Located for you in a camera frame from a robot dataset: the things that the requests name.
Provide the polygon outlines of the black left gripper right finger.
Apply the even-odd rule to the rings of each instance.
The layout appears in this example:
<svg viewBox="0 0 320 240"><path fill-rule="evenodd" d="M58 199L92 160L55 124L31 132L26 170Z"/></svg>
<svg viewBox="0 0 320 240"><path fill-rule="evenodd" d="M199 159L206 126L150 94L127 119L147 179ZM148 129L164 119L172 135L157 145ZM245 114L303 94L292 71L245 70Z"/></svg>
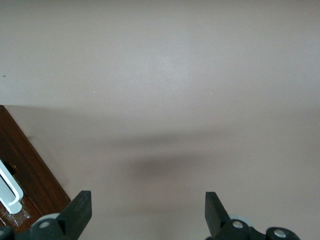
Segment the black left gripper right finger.
<svg viewBox="0 0 320 240"><path fill-rule="evenodd" d="M209 240L298 240L289 229L270 227L260 233L245 221L232 219L215 192L205 194L205 220L210 232Z"/></svg>

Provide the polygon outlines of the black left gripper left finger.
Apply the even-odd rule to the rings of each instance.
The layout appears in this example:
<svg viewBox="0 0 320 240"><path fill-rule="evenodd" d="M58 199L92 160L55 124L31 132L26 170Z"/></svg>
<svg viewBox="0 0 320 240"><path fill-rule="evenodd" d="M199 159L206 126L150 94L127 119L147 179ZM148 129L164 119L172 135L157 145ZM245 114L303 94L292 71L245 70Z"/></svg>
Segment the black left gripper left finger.
<svg viewBox="0 0 320 240"><path fill-rule="evenodd" d="M92 218L92 193L82 190L56 217L34 223L16 233L10 226L0 228L2 240L77 240Z"/></svg>

